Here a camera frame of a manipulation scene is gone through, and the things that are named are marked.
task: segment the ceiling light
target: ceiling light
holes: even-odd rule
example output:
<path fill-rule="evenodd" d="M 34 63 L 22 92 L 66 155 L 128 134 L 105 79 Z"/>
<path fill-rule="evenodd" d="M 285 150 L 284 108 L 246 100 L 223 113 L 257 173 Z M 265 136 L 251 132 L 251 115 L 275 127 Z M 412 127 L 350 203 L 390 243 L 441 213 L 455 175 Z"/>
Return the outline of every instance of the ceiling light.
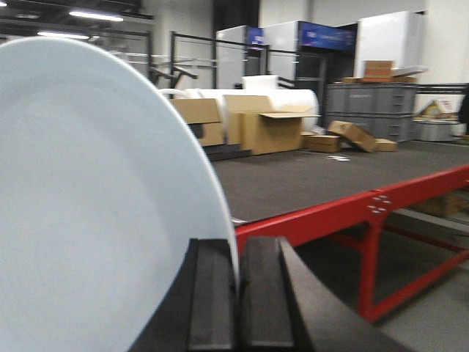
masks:
<path fill-rule="evenodd" d="M 95 20 L 116 21 L 116 22 L 120 22 L 124 20 L 124 18 L 116 16 L 116 15 L 104 15 L 102 13 L 97 13 L 97 12 L 70 11 L 70 14 L 76 17 L 93 18 Z"/>
<path fill-rule="evenodd" d="M 37 35 L 44 37 L 59 37 L 59 38 L 71 38 L 71 39 L 89 39 L 89 36 L 84 34 L 73 34 L 73 33 L 62 33 L 62 32 L 38 32 Z"/>
<path fill-rule="evenodd" d="M 25 18 L 27 20 L 37 20 L 39 17 L 39 15 L 35 15 L 34 13 L 18 13 L 17 15 L 15 15 L 16 18 Z"/>

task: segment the red metal frame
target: red metal frame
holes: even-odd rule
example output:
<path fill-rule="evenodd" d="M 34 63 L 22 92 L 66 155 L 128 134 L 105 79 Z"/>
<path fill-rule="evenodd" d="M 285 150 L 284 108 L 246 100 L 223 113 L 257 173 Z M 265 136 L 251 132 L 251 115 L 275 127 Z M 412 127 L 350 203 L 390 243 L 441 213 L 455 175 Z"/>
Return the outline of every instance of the red metal frame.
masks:
<path fill-rule="evenodd" d="M 469 258 L 469 249 L 452 246 L 438 240 L 429 240 L 423 236 L 393 228 L 393 232 L 410 236 L 418 241 L 443 246 L 457 254 L 390 297 L 375 304 L 374 286 L 380 235 L 388 214 L 392 210 L 405 208 L 422 200 L 463 188 L 468 183 L 469 165 L 460 166 L 271 219 L 244 224 L 236 229 L 238 249 L 240 252 L 243 250 L 250 236 L 285 236 L 292 246 L 298 246 L 352 225 L 367 223 L 366 234 L 359 242 L 340 235 L 336 235 L 334 240 L 351 246 L 362 254 L 358 311 L 368 321 L 375 321 Z"/>

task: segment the white plate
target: white plate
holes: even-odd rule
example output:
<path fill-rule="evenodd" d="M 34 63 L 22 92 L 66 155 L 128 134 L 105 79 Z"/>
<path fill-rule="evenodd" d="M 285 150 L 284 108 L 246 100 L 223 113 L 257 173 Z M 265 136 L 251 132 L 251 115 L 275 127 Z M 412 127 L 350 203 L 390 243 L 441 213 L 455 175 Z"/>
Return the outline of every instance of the white plate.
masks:
<path fill-rule="evenodd" d="M 202 149 L 134 69 L 72 40 L 0 46 L 0 351 L 126 351 L 189 238 L 228 238 Z"/>

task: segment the table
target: table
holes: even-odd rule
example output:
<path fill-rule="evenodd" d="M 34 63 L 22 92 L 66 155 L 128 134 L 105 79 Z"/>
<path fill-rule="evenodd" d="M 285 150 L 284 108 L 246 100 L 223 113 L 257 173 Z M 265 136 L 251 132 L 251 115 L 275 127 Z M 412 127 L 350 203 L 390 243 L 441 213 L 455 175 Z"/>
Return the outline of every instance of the table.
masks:
<path fill-rule="evenodd" d="M 328 236 L 358 250 L 362 254 L 358 311 L 375 321 L 469 257 L 469 249 L 388 228 L 455 254 L 393 295 L 374 302 L 380 234 L 389 213 L 469 186 L 469 148 L 405 142 L 394 153 L 349 150 L 339 155 L 350 161 L 297 150 L 217 161 L 213 166 L 232 215 L 245 222 L 236 229 L 240 251 L 253 235 L 285 236 L 293 246 Z M 360 223 L 368 225 L 363 238 L 339 233 Z"/>

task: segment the blue sign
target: blue sign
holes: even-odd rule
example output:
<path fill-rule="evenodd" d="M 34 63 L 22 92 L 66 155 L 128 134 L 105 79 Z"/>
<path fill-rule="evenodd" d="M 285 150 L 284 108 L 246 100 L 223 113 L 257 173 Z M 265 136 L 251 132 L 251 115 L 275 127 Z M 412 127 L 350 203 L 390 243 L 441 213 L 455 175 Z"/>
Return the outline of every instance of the blue sign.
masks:
<path fill-rule="evenodd" d="M 264 44 L 264 30 L 262 28 L 248 27 L 248 43 Z"/>
<path fill-rule="evenodd" d="M 356 33 L 352 31 L 309 22 L 301 22 L 300 25 L 300 44 L 302 46 L 344 51 L 355 50 Z"/>

